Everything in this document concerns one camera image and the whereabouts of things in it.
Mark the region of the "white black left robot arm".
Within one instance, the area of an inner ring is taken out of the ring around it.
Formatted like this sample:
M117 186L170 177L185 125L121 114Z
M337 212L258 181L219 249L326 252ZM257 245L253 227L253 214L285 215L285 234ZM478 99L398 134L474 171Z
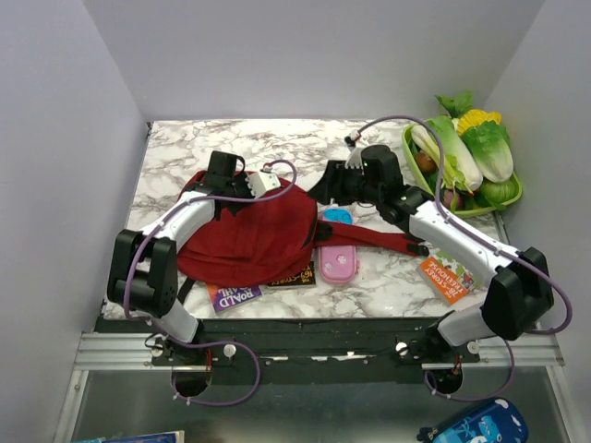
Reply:
M107 299L123 307L126 317L152 324L172 337L173 353L186 365L203 357L205 343L197 336L199 320L178 300L177 254L223 209L237 212L245 206L240 200L252 197L247 173L236 169L245 165L238 155L214 151L207 170L163 216L140 230L125 229L115 238Z

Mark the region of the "red student backpack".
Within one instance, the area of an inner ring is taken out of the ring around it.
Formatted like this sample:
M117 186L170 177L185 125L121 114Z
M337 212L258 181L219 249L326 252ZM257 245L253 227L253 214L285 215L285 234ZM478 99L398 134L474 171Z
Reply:
M285 196L247 206L236 215L223 210L194 233L177 254L186 280L185 301L197 281L222 286L258 286L292 276L327 245L377 247L410 257L428 248L405 233L381 233L354 224L323 221L317 203L295 186Z

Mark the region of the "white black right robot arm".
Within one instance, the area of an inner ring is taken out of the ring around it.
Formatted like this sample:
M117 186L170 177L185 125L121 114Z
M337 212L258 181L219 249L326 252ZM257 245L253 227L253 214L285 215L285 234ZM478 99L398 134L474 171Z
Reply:
M363 148L360 160L357 168L329 161L309 196L322 205L374 206L386 222L450 254L488 290L480 305L452 311L431 324L411 353L443 362L470 341L495 336L514 341L553 307L548 263L539 250L519 251L496 241L428 192L405 184L398 158L387 146Z

